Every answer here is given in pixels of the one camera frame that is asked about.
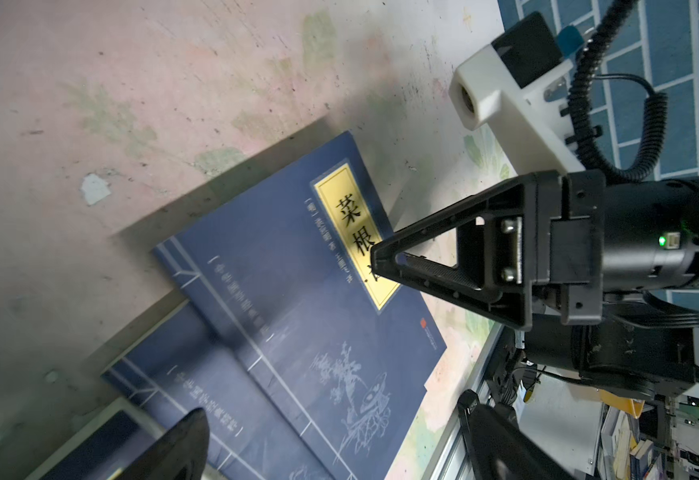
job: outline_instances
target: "white line illustration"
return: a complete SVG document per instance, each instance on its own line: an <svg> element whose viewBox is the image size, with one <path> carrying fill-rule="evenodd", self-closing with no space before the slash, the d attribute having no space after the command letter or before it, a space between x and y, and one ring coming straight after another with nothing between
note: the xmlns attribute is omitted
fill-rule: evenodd
<svg viewBox="0 0 699 480"><path fill-rule="evenodd" d="M322 438L322 440L325 442L325 445L327 445L331 449L331 452L333 452L333 454L336 456L336 459L341 462L342 466L346 468L347 472L349 472L349 474L353 478L357 478L357 476L353 473L349 465L347 465L347 463L344 461L344 458L341 456L340 451L333 446L333 444L328 440L328 437L325 436L325 433L323 433L322 429L315 423L312 416L309 415L309 412L307 412L306 408L304 408L304 405L302 405L298 398L296 398L296 395L293 393L293 390L291 390L290 387L288 387L286 381L280 376L277 370L275 370L275 366L269 361L269 359L264 355L264 352L258 347L256 341L248 334L248 331L242 327L242 324L240 323L237 316L234 314L234 312L232 312L232 310L229 308L226 302L224 302L219 292L217 292L216 289L213 287L213 284L210 283L208 278L200 271L200 268L197 266L192 257L186 252L181 242L179 242L179 240L175 236L172 236L169 240L176 247L176 250L178 250L179 254L184 258L187 265L189 265L191 269L194 269L195 273L200 275L200 281L203 285L205 285L206 289L208 290L208 293L211 294L216 303L218 303L222 310L224 310L224 312L227 314L227 316L229 316L229 319L232 321L232 323L235 324L235 327L239 330L240 334L246 339L246 341L248 341L248 344L251 346L251 348L253 348L253 351L261 356L261 361L264 363L264 365L267 366L267 368L269 368L269 371L272 372L272 375L275 377L282 389L284 389L288 396L293 400L293 402L296 403L296 406L304 415L304 417L312 423L312 426L315 428L315 431L318 433L318 435L320 435L320 438Z"/></svg>
<svg viewBox="0 0 699 480"><path fill-rule="evenodd" d="M177 402L175 398L171 397L171 396L168 394L168 392L166 392L166 391L163 390L159 385L157 385L157 383L156 383L154 380L152 380L146 373L144 373L144 372L143 372L135 363L133 363L128 357L124 356L124 357L123 357L122 359L120 359L120 360L121 360L123 363L125 363L126 365L128 365L128 366L130 367L131 370L133 370L138 376L140 376L141 378L143 378L144 380L146 380L147 383L149 383L149 384L152 386L152 388L149 389L149 390L153 390L153 389L154 389L154 390L156 390L157 392L159 392L166 400L168 400L168 402L171 403L171 405L173 405L174 407L176 407L176 409L177 409L179 412L181 412L182 415L186 415L186 414L189 412L189 410L187 410L186 408L184 408L184 406L181 405L179 402ZM246 462L245 460L243 460L242 458L240 458L240 456L237 455L236 452L234 452L230 447L228 447L228 446L226 445L226 443L224 443L224 442L221 440L221 438L217 437L216 434L211 433L211 434L210 434L210 438L211 438L214 442L218 443L218 444L219 444L221 447L223 447L225 450L227 450L227 451L229 452L229 455L232 456L232 457L234 457L235 460L237 460L238 462L240 462L241 465L243 465L244 467L248 468L248 470L249 470L253 475L255 475L256 478L258 478L258 480L266 480L266 478L264 478L260 473L258 473L258 472L256 471L255 468L253 468L252 466L250 466L250 465L248 464L248 462Z"/></svg>
<svg viewBox="0 0 699 480"><path fill-rule="evenodd" d="M389 417L392 415L392 409L389 408L389 394L385 392L387 374L380 373L368 387L357 374L363 365L349 359L351 352L352 347L347 347L344 342L340 359L332 360L327 353L317 355L310 368L319 370L320 383L323 385L330 379L338 382L330 393L334 405L338 405L344 398L349 404L347 418L342 420L342 424L347 428L347 434L338 451L342 452L344 447L354 442L355 454L364 448L367 455L371 452L373 439L384 436L389 425ZM357 382L365 387L365 394L359 408L354 400Z"/></svg>
<svg viewBox="0 0 699 480"><path fill-rule="evenodd" d="M310 472L306 465L298 467L288 475L288 480L330 480L319 472Z"/></svg>

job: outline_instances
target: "table surface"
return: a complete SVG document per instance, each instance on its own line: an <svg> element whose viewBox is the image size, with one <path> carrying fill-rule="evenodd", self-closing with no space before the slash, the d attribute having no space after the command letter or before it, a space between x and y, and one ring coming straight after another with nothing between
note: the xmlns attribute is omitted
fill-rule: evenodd
<svg viewBox="0 0 699 480"><path fill-rule="evenodd" d="M511 175L447 95L502 32L495 0L0 0L1 478L104 401L37 399L87 391L91 357L171 291L150 248L281 168L290 138L351 130L395 229ZM453 264L455 236L419 253ZM388 478L421 477L489 333L426 301L448 350Z"/></svg>

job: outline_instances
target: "screw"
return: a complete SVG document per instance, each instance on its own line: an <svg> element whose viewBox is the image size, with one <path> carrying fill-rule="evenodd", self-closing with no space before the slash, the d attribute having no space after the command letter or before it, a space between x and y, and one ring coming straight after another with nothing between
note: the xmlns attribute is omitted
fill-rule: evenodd
<svg viewBox="0 0 699 480"><path fill-rule="evenodd" d="M502 234L511 234L512 232L515 231L516 223L512 219L505 219L501 221L501 233Z"/></svg>
<svg viewBox="0 0 699 480"><path fill-rule="evenodd" d="M504 282L514 282L515 281L515 269L511 266L506 266L501 269L501 279Z"/></svg>

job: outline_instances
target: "blue tiled floor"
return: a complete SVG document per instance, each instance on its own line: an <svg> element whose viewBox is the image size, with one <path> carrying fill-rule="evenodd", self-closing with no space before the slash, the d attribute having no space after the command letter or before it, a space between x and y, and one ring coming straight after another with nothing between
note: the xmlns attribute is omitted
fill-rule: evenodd
<svg viewBox="0 0 699 480"><path fill-rule="evenodd" d="M557 0L560 9L560 22L563 25L572 23L577 18L592 11L590 0Z"/></svg>
<svg viewBox="0 0 699 480"><path fill-rule="evenodd" d="M646 8L653 84L661 85L693 72L688 0L663 0Z"/></svg>
<svg viewBox="0 0 699 480"><path fill-rule="evenodd" d="M498 0L505 27L515 24L518 9L522 15L539 11L555 30L552 2L557 3L560 25L564 27L586 14L593 12L597 5L600 15L605 14L611 0ZM667 122L667 142L659 163L662 176L683 176L699 173L699 104L695 100L694 82L699 82L699 72L693 70L693 60L699 63L699 43L694 46L691 38L691 25L699 18L691 18L691 11L699 13L699 0L644 0L647 37L643 38L640 28L640 15L636 9L622 28L611 46L610 54L642 42L639 48L616 56L606 62L607 70L632 72L649 78L654 86L664 86L670 97L670 111ZM599 18L589 18L577 26L584 33L592 28ZM649 65L643 64L643 48L647 49ZM619 143L639 138L642 128L643 100L645 93L628 82L610 82L611 103L606 102L603 82L595 82L591 94L593 124L603 127L603 137L597 145L603 154L613 161L613 148ZM611 138L608 110L613 110L616 137ZM637 153L638 145L618 148L622 167L628 167ZM699 308L699 293L674 292L673 302L693 305Z"/></svg>

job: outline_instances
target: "blue book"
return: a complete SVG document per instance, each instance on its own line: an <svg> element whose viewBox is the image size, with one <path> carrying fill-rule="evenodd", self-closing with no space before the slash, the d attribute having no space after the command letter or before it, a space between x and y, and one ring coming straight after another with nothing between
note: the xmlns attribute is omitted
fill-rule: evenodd
<svg viewBox="0 0 699 480"><path fill-rule="evenodd" d="M205 408L208 463L234 480L332 480L189 302L103 377L166 428Z"/></svg>
<svg viewBox="0 0 699 480"><path fill-rule="evenodd" d="M66 445L62 447L28 479L114 478L155 442L155 438L124 411L115 412L103 425L92 432L85 431L85 434L87 437L75 442L74 448L66 448Z"/></svg>
<svg viewBox="0 0 699 480"><path fill-rule="evenodd" d="M155 249L337 480L386 475L445 350L421 293L371 272L391 234L344 133Z"/></svg>

